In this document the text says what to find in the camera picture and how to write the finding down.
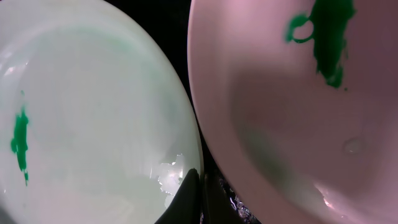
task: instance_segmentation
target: pink plate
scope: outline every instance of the pink plate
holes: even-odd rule
[[[188,67],[221,171],[263,223],[398,223],[398,1],[196,0]]]

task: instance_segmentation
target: green paint smear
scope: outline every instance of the green paint smear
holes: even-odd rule
[[[25,114],[25,108],[22,107],[21,114],[16,115],[16,123],[14,128],[14,138],[11,140],[11,150],[17,155],[20,170],[24,173],[25,184],[29,180],[29,175],[26,169],[26,129],[29,119]]]
[[[296,43],[305,43],[314,39],[313,53],[318,61],[317,72],[334,88],[339,88],[343,81],[343,67],[339,65],[339,61],[346,47],[344,32],[355,12],[353,0],[317,0],[310,17],[305,14],[295,16],[285,34],[287,42],[293,40]],[[306,39],[294,38],[294,29],[303,26],[307,21],[313,24],[311,36]]]

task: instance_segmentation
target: bowl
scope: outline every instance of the bowl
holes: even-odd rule
[[[194,1],[188,67],[221,171],[262,223],[397,223],[396,1]]]
[[[97,0],[1,1],[0,36],[4,213],[154,223],[202,167],[192,107],[156,43]]]

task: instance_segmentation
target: green stain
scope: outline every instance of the green stain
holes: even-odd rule
[[[19,169],[24,173],[25,184],[29,180],[26,169],[26,151],[28,149],[26,142],[26,130],[29,119],[25,114],[25,108],[22,107],[21,114],[16,115],[16,123],[14,128],[14,138],[11,140],[11,150],[17,155]]]
[[[314,39],[313,53],[318,62],[317,72],[334,88],[339,88],[343,81],[340,57],[346,47],[344,32],[355,12],[353,0],[317,0],[310,17],[305,17],[305,14],[295,16],[285,35],[287,42],[293,40],[304,43]],[[306,39],[294,38],[294,29],[303,26],[307,21],[313,24],[311,36]]]

